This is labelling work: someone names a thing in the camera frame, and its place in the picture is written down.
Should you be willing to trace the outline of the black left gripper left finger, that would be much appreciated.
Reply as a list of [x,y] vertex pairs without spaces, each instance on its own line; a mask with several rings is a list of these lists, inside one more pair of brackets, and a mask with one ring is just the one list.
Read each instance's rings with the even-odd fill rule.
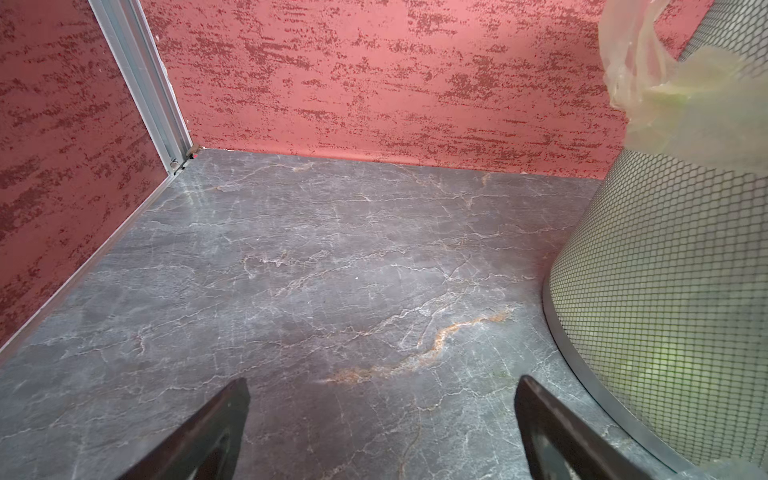
[[229,382],[123,479],[231,479],[249,411],[247,380]]

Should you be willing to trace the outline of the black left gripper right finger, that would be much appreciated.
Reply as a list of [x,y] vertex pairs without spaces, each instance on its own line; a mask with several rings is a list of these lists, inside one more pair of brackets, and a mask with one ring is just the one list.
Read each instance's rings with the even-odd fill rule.
[[520,377],[516,420],[534,479],[648,479],[530,375]]

